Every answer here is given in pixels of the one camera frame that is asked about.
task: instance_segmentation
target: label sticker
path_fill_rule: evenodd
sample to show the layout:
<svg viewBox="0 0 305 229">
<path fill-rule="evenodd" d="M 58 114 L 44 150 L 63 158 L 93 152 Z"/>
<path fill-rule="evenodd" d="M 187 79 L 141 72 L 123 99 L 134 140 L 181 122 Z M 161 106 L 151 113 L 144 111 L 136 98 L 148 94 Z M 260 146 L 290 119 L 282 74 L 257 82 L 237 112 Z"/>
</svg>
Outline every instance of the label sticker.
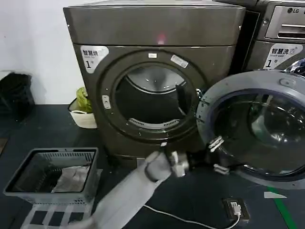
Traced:
<svg viewBox="0 0 305 229">
<path fill-rule="evenodd" d="M 81 46 L 81 55 L 84 60 L 86 71 L 94 73 L 97 65 L 109 54 L 109 49 L 106 46 Z"/>
<path fill-rule="evenodd" d="M 156 53 L 149 53 L 148 54 L 148 58 L 157 58 L 157 54 Z"/>
<path fill-rule="evenodd" d="M 264 68 L 274 69 L 281 63 L 299 54 L 303 50 L 301 44 L 274 44 L 268 54 Z"/>
<path fill-rule="evenodd" d="M 181 59 L 179 56 L 176 56 L 176 55 L 173 55 L 171 57 L 171 61 L 183 68 L 186 68 L 187 65 L 189 64 L 187 61 L 185 61 L 184 59 Z"/>
</svg>

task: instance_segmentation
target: floor tape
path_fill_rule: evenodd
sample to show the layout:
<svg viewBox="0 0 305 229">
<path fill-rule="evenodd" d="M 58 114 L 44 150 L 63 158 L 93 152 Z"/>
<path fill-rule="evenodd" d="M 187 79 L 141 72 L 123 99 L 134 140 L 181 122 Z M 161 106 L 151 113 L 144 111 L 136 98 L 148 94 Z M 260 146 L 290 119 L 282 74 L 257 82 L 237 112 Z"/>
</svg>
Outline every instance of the floor tape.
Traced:
<svg viewBox="0 0 305 229">
<path fill-rule="evenodd" d="M 270 192 L 278 193 L 274 187 L 268 187 Z M 293 221 L 288 209 L 284 205 L 282 199 L 274 199 L 277 209 L 280 211 L 286 225 L 289 229 L 297 229 L 295 222 Z"/>
</svg>

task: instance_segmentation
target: washing machine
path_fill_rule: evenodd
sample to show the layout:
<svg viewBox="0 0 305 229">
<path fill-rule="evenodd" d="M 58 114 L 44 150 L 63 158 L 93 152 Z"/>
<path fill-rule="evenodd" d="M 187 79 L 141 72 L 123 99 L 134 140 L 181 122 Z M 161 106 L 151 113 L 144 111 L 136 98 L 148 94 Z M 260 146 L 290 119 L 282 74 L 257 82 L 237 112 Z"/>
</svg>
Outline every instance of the washing machine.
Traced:
<svg viewBox="0 0 305 229">
<path fill-rule="evenodd" d="M 303 0 L 220 0 L 247 8 L 230 74 L 286 69 L 305 58 Z"/>
<path fill-rule="evenodd" d="M 64 8 L 102 141 L 132 164 L 160 144 L 196 152 L 202 92 L 228 75 L 245 8 L 102 1 Z"/>
</svg>

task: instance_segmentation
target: number 1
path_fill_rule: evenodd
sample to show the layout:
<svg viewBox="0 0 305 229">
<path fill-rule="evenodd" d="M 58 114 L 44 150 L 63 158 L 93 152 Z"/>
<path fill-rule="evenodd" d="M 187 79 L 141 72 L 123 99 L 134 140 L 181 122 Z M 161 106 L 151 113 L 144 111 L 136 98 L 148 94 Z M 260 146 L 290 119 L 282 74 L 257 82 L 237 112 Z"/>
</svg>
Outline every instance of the number 1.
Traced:
<svg viewBox="0 0 305 229">
<path fill-rule="evenodd" d="M 86 61 L 86 63 L 88 65 L 87 68 L 91 68 L 90 65 L 89 65 L 89 61 Z"/>
<path fill-rule="evenodd" d="M 272 62 L 272 60 L 268 60 L 268 65 L 266 66 L 266 68 L 271 68 L 271 66 L 270 66 L 270 64 L 271 64 L 271 62 Z"/>
</svg>

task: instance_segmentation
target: gray cloth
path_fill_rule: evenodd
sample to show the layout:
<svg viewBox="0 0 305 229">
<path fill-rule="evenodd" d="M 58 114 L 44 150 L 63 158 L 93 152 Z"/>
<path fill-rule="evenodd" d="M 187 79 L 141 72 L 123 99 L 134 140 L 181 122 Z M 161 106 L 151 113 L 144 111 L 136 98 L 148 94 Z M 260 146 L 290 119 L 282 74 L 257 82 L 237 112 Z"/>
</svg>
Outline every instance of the gray cloth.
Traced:
<svg viewBox="0 0 305 229">
<path fill-rule="evenodd" d="M 52 192 L 81 192 L 90 166 L 74 166 L 62 169 L 62 175 Z"/>
</svg>

